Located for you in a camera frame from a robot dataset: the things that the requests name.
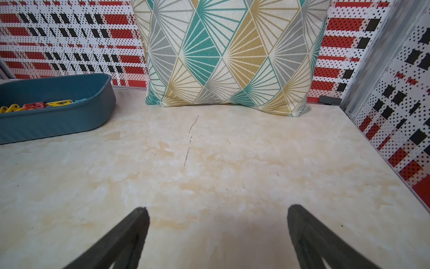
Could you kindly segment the teal plastic storage box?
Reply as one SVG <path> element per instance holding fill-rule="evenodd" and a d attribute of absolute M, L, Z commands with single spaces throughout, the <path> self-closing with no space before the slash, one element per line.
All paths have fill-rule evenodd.
<path fill-rule="evenodd" d="M 15 80 L 1 84 L 1 105 L 72 104 L 1 114 L 1 144 L 94 130 L 111 116 L 116 98 L 107 74 Z"/>

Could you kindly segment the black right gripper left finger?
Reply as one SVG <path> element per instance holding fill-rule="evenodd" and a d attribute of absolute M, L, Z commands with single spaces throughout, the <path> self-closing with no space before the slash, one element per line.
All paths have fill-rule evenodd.
<path fill-rule="evenodd" d="M 135 208 L 67 269 L 136 269 L 150 226 L 145 207 Z"/>

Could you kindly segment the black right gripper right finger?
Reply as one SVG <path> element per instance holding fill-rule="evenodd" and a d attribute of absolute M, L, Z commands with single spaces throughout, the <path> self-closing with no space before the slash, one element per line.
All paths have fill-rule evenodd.
<path fill-rule="evenodd" d="M 377 269 L 301 205 L 287 214 L 288 229 L 302 269 Z"/>

